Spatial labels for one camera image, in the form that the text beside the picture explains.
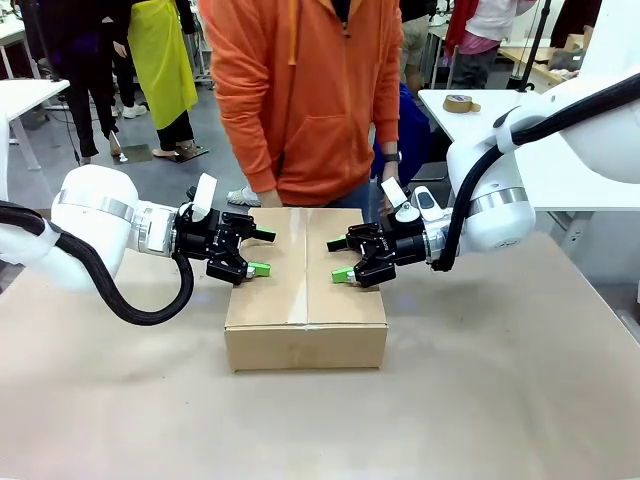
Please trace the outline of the person in khaki trousers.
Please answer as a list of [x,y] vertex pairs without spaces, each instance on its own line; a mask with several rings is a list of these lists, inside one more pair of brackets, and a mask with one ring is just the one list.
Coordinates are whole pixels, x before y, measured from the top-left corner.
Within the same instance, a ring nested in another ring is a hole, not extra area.
[[400,0],[403,42],[400,75],[414,96],[422,88],[420,62],[437,0]]

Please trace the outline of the clear packing tape strip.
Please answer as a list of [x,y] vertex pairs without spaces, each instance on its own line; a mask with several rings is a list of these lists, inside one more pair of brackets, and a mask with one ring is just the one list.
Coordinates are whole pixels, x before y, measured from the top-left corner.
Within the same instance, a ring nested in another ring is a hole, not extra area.
[[290,305],[286,308],[285,324],[289,327],[286,369],[308,368],[316,355],[313,336],[309,324],[309,282],[308,282],[308,220],[309,211],[303,208],[289,208],[286,226],[288,241],[286,248],[286,276]]

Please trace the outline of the person in red jacket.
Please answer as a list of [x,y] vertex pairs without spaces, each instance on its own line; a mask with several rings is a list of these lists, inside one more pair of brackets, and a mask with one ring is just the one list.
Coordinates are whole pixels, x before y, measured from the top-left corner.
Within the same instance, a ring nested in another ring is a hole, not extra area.
[[484,89],[503,40],[514,19],[537,0],[455,0],[445,39],[453,61],[452,89]]

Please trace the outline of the blue upholstered chair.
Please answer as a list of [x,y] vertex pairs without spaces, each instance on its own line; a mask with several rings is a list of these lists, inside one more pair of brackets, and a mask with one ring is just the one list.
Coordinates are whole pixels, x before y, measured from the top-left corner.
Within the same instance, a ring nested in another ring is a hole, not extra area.
[[418,172],[430,161],[432,131],[428,116],[416,104],[406,84],[399,84],[398,149],[401,156],[399,183],[407,187],[418,181]]

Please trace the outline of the brown cardboard box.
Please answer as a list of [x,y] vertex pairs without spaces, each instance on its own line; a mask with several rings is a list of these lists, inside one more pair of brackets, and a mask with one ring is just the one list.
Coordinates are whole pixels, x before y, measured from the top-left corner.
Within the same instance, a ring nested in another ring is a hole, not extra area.
[[[286,276],[289,208],[253,208],[257,225],[276,233],[273,243],[249,239],[242,255],[271,266],[269,277],[257,277],[233,289],[225,323],[229,365],[234,371],[286,369],[290,305]],[[326,242],[362,223],[358,209],[306,209],[308,220],[309,324],[316,346],[308,368],[379,368],[388,324],[381,292],[355,284],[334,284],[333,270],[352,267],[357,253],[331,253]]]

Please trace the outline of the white sneaker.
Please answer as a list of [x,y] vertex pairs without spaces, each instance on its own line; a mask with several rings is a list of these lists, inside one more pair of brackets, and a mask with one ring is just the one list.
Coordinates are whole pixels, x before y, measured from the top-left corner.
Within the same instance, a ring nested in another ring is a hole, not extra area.
[[261,201],[258,195],[250,188],[249,185],[230,191],[226,196],[226,201],[230,205],[245,207],[260,207]]

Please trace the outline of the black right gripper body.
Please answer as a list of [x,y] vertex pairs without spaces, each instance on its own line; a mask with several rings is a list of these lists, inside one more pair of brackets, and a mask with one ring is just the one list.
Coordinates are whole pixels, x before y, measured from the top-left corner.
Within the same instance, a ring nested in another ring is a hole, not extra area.
[[423,228],[386,230],[385,238],[396,266],[426,263],[430,258],[430,247]]

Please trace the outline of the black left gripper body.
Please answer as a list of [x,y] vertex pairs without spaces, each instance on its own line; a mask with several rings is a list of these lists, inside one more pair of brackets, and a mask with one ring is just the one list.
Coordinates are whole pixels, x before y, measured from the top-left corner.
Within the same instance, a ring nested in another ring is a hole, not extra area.
[[214,243],[220,232],[220,216],[219,210],[210,209],[202,220],[196,220],[193,205],[182,204],[173,224],[172,259],[221,260],[222,250]]

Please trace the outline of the black tripod stand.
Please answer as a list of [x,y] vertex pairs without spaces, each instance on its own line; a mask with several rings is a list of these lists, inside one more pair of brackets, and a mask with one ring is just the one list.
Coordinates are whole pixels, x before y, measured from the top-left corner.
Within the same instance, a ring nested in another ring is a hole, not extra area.
[[535,62],[536,54],[539,49],[539,45],[544,33],[544,28],[551,10],[552,0],[544,0],[543,7],[540,14],[540,19],[536,28],[534,40],[532,46],[529,48],[529,54],[527,62],[525,64],[524,72],[522,74],[512,74],[507,83],[509,90],[515,90],[520,93],[531,91],[535,89],[535,86],[529,82],[533,64]]

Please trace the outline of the brown packing tape roll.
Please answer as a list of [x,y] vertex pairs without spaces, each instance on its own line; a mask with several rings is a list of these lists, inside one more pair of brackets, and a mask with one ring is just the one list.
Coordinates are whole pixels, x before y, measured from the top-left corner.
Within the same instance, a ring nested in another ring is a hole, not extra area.
[[468,95],[447,95],[444,98],[442,108],[449,113],[466,114],[478,113],[481,111],[481,105],[475,103],[473,98]]

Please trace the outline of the white table with metal legs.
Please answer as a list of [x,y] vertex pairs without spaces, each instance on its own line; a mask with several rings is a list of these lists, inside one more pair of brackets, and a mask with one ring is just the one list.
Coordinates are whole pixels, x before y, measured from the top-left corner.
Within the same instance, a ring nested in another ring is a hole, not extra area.
[[[479,104],[479,112],[450,113],[443,105],[448,95],[470,96]],[[419,98],[431,117],[452,141],[475,136],[492,128],[493,122],[516,105],[538,96],[533,91],[515,90],[430,90],[419,91]]]

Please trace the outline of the person in yellow apron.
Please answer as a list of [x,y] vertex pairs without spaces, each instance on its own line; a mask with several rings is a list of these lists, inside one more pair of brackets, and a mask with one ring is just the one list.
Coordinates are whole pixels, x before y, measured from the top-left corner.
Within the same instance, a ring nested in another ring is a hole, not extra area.
[[134,2],[129,8],[127,42],[158,148],[173,151],[196,144],[189,112],[198,103],[198,94],[176,0]]

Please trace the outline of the person in black clothes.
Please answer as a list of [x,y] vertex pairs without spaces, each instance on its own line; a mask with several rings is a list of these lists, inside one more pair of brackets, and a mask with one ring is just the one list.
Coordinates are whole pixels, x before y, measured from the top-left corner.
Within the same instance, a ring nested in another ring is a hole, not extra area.
[[109,142],[110,154],[121,155],[118,127],[112,115],[111,54],[102,41],[106,0],[37,0],[45,46],[56,73],[69,82],[66,99],[78,136],[79,163],[98,154],[92,110]]

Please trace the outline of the white table with grey legs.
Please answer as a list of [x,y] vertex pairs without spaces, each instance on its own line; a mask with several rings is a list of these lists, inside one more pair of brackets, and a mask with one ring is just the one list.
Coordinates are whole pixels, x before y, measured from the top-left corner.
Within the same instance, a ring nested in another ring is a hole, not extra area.
[[67,80],[0,80],[0,108],[7,114],[11,131],[30,171],[41,169],[21,123],[20,116],[69,87]]

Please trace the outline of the person in orange hoodie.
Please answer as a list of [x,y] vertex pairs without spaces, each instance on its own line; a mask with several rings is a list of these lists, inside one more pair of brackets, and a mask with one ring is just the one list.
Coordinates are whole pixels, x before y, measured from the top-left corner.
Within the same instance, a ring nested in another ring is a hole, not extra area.
[[199,0],[221,123],[256,193],[363,208],[396,141],[399,0]]

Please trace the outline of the black floor mat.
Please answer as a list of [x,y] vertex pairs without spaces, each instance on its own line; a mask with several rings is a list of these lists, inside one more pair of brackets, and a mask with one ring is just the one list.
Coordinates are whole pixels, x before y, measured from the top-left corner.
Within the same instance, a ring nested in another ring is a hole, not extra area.
[[184,163],[191,159],[200,157],[208,152],[208,149],[196,144],[177,146],[173,151],[165,151],[159,148],[151,150],[151,153],[154,157],[168,160],[174,163]]

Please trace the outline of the left hand of person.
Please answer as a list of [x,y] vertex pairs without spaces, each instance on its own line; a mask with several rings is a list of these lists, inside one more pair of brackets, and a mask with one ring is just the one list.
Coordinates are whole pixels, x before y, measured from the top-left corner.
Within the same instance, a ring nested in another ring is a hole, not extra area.
[[399,179],[399,163],[397,161],[391,161],[386,163],[382,171],[382,176],[380,178],[380,189],[382,192],[382,198],[381,198],[381,204],[379,207],[379,214],[381,216],[388,215],[394,211],[393,204],[389,200],[383,188],[383,184],[389,179],[394,179],[394,180]]

